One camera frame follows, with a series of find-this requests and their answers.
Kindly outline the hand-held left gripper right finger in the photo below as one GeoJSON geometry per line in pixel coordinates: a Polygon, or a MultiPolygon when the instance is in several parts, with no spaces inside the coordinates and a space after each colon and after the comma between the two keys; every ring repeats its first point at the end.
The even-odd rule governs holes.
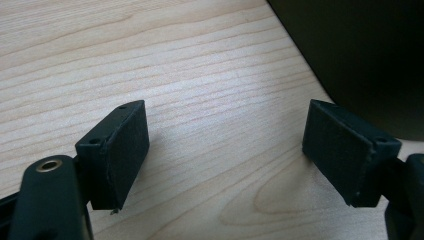
{"type": "Polygon", "coordinates": [[[346,109],[320,100],[310,102],[302,151],[346,204],[378,204],[384,167],[400,148],[400,141],[346,109]]]}

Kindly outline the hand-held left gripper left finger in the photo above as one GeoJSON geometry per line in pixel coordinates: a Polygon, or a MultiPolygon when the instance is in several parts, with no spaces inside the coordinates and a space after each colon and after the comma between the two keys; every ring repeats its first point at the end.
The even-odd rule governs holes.
{"type": "Polygon", "coordinates": [[[75,144],[94,210],[123,208],[149,146],[144,100],[118,106],[75,144]]]}

